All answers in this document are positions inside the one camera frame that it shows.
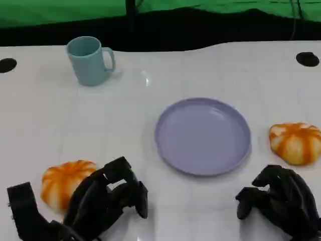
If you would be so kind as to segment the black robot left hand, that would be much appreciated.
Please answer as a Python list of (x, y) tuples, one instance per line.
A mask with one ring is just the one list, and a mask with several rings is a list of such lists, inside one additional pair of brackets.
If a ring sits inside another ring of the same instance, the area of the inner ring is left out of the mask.
[(105, 164), (80, 183), (62, 222), (48, 222), (39, 213), (30, 182), (9, 187), (7, 193), (21, 240), (99, 240), (126, 207), (148, 217), (148, 190), (125, 157)]

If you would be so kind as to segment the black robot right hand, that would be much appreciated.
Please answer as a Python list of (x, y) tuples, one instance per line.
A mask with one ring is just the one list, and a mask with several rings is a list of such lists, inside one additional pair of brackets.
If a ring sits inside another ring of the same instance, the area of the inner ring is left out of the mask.
[(237, 218), (244, 220), (256, 208), (292, 240), (320, 238), (320, 216), (311, 189), (292, 169), (267, 165), (235, 197)]

